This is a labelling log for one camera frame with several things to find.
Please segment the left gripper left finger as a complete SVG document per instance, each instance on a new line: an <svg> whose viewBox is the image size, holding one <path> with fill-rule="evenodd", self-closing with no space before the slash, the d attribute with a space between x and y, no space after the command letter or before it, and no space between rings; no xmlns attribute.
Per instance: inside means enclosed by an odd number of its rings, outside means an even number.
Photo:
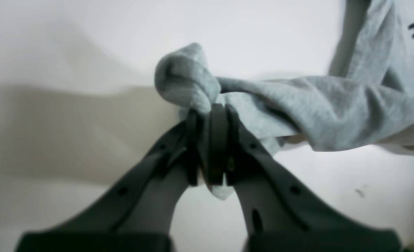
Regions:
<svg viewBox="0 0 414 252"><path fill-rule="evenodd" d="M198 184L198 114L166 132L146 156L75 217L25 233L17 252L173 252L175 206Z"/></svg>

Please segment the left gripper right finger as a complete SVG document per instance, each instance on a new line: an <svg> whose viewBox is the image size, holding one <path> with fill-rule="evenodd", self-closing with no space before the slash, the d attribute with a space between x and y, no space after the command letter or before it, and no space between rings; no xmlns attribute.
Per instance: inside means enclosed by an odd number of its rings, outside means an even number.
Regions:
<svg viewBox="0 0 414 252"><path fill-rule="evenodd" d="M344 216L273 159L231 105L212 105L207 182L234 188L247 232L246 252L399 252L390 229Z"/></svg>

